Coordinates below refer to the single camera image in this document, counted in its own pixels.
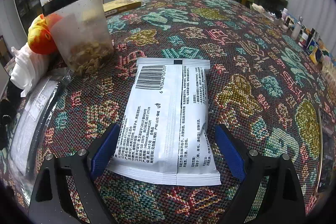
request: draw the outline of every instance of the barcode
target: barcode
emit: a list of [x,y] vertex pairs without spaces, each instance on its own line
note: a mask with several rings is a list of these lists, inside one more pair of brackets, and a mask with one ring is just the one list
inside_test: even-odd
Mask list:
[[136,89],[160,90],[163,65],[143,66],[136,82]]

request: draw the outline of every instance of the phone screen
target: phone screen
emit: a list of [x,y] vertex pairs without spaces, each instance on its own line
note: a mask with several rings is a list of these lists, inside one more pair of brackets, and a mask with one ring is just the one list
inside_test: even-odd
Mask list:
[[322,128],[322,168],[317,188],[318,193],[322,193],[329,186],[335,160],[333,123],[330,116],[322,109],[320,109],[320,117]]

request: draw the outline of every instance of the metal screw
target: metal screw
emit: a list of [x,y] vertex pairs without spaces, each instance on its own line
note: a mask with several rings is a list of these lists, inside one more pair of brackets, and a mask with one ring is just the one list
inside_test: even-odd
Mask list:
[[255,149],[251,149],[251,150],[249,151],[249,153],[250,153],[251,156],[256,156],[256,155],[258,154],[258,151],[255,150]]
[[46,160],[51,160],[53,157],[54,157],[53,154],[48,154],[48,155],[45,156],[45,159]]
[[86,149],[79,149],[77,152],[80,156],[84,156],[86,154]]
[[290,157],[289,157],[288,154],[282,154],[282,158],[283,158],[284,160],[289,160],[289,159],[290,159]]

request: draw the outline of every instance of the blue gripper pad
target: blue gripper pad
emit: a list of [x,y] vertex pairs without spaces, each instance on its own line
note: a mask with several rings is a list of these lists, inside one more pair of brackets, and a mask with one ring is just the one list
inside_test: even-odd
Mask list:
[[116,151],[120,128],[116,124],[91,160],[90,176],[94,180],[101,176]]
[[215,128],[215,138],[232,175],[240,181],[243,181],[246,177],[243,158],[220,126],[216,126]]

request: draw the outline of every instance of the cardboard box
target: cardboard box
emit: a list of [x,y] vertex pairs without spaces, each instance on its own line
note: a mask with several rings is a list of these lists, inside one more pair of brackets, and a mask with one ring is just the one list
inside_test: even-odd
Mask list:
[[103,7],[105,16],[109,17],[143,5],[145,5],[145,3],[141,0],[114,0],[103,4]]

